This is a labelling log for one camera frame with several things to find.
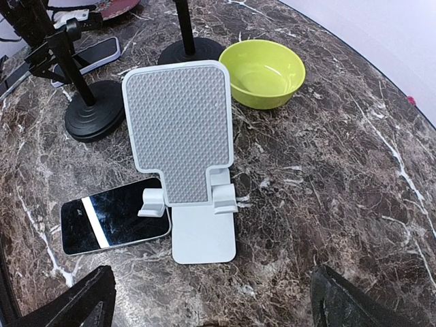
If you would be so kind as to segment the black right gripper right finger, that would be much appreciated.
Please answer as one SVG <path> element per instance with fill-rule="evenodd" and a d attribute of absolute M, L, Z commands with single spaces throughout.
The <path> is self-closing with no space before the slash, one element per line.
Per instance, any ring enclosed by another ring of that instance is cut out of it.
<path fill-rule="evenodd" d="M 315 326 L 396 326 L 396 314 L 378 304 L 327 265 L 311 273 Z"/>

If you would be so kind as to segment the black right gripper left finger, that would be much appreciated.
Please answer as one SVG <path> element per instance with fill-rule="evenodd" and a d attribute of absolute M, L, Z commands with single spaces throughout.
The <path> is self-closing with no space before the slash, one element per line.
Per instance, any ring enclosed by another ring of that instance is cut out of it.
<path fill-rule="evenodd" d="M 116 282 L 110 266 L 98 266 L 43 307 L 8 326 L 111 326 Z"/>

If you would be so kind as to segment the black phone grey edge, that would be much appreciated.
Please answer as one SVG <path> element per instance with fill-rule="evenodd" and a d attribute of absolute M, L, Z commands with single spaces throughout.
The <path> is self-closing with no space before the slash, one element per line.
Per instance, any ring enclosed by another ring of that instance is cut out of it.
<path fill-rule="evenodd" d="M 67 255 L 125 247 L 167 236 L 170 214 L 140 217 L 142 192 L 160 188 L 158 178 L 116 187 L 62 205 L 61 239 Z"/>

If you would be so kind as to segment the front black pole stand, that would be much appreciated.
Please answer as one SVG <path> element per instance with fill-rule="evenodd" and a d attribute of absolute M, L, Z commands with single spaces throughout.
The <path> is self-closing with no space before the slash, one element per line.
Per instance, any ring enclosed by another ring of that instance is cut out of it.
<path fill-rule="evenodd" d="M 76 141 L 99 141 L 114 132 L 125 119 L 121 83 L 103 80 L 87 84 L 73 56 L 67 33 L 56 31 L 47 17 L 40 16 L 45 41 L 25 61 L 32 75 L 60 79 L 49 71 L 51 63 L 58 63 L 64 76 L 76 87 L 76 94 L 65 111 L 65 129 Z"/>

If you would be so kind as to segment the black pole stand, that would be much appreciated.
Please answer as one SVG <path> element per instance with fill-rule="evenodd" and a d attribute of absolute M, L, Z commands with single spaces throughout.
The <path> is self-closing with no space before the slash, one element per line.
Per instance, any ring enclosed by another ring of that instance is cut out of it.
<path fill-rule="evenodd" d="M 64 76 L 76 87 L 76 94 L 65 111 L 65 129 L 76 141 L 99 141 L 114 132 L 125 119 L 121 83 L 103 80 L 87 84 L 73 56 L 67 33 L 56 31 L 47 17 L 40 16 L 45 41 L 25 61 L 32 75 L 60 79 L 49 71 L 51 63 L 58 63 Z"/>
<path fill-rule="evenodd" d="M 219 60 L 224 47 L 209 38 L 194 37 L 187 0 L 174 1 L 181 30 L 181 41 L 166 47 L 158 58 L 158 65 L 188 61 Z"/>

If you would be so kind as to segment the white folding phone stand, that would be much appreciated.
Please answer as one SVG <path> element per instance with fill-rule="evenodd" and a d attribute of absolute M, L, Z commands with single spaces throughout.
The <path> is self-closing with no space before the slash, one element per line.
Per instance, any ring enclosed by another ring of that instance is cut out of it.
<path fill-rule="evenodd" d="M 122 92 L 135 167 L 161 182 L 143 191 L 139 216 L 170 211 L 179 264 L 232 261 L 238 207 L 228 70 L 214 60 L 136 68 Z"/>

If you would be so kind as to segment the rear black pole stand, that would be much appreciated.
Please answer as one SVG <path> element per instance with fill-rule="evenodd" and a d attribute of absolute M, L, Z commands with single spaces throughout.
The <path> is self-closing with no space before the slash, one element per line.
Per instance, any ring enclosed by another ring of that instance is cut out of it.
<path fill-rule="evenodd" d="M 158 65 L 188 61 L 219 60 L 224 47 L 209 38 L 194 37 L 187 0 L 174 1 L 181 30 L 181 41 L 166 47 L 158 58 Z"/>

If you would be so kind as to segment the green bowl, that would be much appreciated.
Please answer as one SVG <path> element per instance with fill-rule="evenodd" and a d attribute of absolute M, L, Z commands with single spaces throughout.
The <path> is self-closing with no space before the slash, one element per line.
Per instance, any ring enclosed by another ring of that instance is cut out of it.
<path fill-rule="evenodd" d="M 288 47 L 269 40 L 245 40 L 227 47 L 219 62 L 230 75 L 232 97 L 256 110 L 288 103 L 306 78 L 302 59 Z"/>

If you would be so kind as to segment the red floral plate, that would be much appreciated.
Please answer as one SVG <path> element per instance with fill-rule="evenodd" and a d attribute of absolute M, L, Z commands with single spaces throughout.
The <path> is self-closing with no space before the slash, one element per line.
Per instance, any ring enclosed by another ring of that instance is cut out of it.
<path fill-rule="evenodd" d="M 102 15 L 105 21 L 134 9 L 139 2 L 140 0 L 100 0 L 95 4 L 95 10 Z"/>

